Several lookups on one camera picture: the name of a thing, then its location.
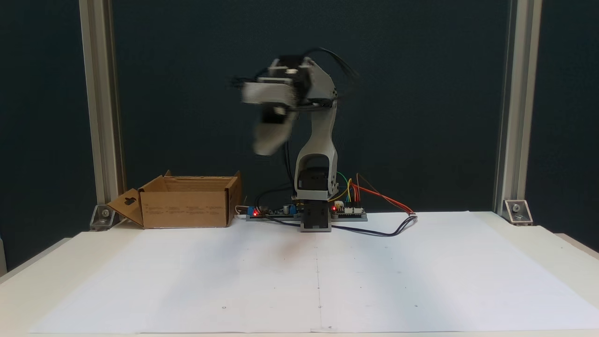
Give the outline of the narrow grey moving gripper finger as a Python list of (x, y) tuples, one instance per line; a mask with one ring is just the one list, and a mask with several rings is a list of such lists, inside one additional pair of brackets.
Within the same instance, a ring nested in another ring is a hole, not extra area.
[(285, 123), (283, 124), (283, 141), (286, 142), (292, 135), (292, 129), (295, 121), (297, 120), (298, 112), (289, 111), (286, 115)]

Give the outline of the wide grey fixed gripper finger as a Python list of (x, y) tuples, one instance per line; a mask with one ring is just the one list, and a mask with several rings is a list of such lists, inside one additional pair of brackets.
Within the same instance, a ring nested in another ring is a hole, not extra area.
[(254, 130), (253, 152), (270, 156), (288, 139), (287, 124), (259, 123)]

